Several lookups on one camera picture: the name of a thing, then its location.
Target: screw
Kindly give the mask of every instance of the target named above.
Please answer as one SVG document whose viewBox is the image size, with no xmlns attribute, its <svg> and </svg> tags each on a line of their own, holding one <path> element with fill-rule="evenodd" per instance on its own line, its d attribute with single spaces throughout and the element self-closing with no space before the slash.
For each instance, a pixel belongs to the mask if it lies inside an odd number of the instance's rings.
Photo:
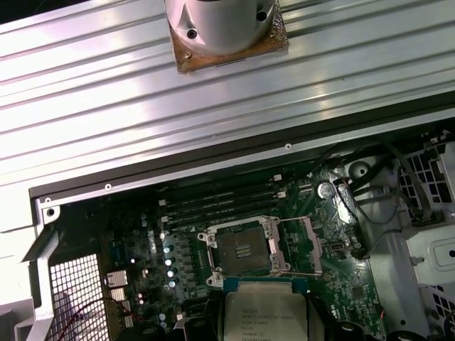
<svg viewBox="0 0 455 341">
<path fill-rule="evenodd" d="M 198 32 L 196 32 L 196 30 L 189 30 L 186 34 L 186 36 L 188 37 L 188 39 L 194 39 L 198 36 Z"/>
</svg>

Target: black plastic component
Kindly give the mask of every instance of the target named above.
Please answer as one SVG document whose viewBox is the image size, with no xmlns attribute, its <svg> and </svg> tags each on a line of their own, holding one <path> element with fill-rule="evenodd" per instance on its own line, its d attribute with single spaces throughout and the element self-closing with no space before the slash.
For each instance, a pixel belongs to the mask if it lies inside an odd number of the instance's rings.
<svg viewBox="0 0 455 341">
<path fill-rule="evenodd" d="M 338 322 L 332 331 L 332 341 L 365 341 L 361 326 L 351 322 Z"/>
<path fill-rule="evenodd" d="M 127 328 L 114 341 L 166 341 L 164 329 L 159 325 L 142 322 Z"/>
<path fill-rule="evenodd" d="M 427 338 L 416 334 L 415 332 L 408 332 L 406 330 L 399 330 L 391 332 L 387 335 L 387 341 L 427 341 Z"/>
<path fill-rule="evenodd" d="M 183 328 L 185 341 L 218 341 L 215 329 L 205 318 L 192 318 Z"/>
</svg>

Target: silver metal frame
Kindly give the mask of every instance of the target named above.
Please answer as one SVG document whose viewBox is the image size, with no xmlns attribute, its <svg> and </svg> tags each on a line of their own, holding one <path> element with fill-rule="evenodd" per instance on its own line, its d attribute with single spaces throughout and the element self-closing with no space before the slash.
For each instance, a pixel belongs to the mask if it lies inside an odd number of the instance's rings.
<svg viewBox="0 0 455 341">
<path fill-rule="evenodd" d="M 186 77 L 162 1 L 0 26 L 2 230 L 33 224 L 32 187 L 455 89 L 451 0 L 309 4 L 281 0 L 287 54 Z"/>
</svg>

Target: motherboard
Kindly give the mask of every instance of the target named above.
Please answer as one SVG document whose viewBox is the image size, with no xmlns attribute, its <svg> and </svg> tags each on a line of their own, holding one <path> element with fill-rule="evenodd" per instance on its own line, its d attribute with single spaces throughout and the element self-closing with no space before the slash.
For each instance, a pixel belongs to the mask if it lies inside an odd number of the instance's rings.
<svg viewBox="0 0 455 341">
<path fill-rule="evenodd" d="M 109 295 L 171 329 L 230 277 L 307 278 L 338 320 L 385 339 L 383 309 L 341 164 L 191 178 L 110 204 Z M 120 317 L 122 328 L 132 325 Z"/>
</svg>

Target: mounting hole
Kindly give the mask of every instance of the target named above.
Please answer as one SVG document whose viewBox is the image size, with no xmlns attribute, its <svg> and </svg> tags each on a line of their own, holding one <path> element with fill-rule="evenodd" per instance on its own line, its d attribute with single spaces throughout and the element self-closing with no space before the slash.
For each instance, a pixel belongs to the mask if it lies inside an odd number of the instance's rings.
<svg viewBox="0 0 455 341">
<path fill-rule="evenodd" d="M 265 19 L 267 19 L 267 13 L 262 12 L 262 11 L 256 13 L 257 21 L 265 21 Z"/>
<path fill-rule="evenodd" d="M 198 36 L 198 32 L 196 32 L 196 30 L 189 30 L 186 34 L 186 36 L 188 37 L 188 39 L 194 39 Z"/>
</svg>

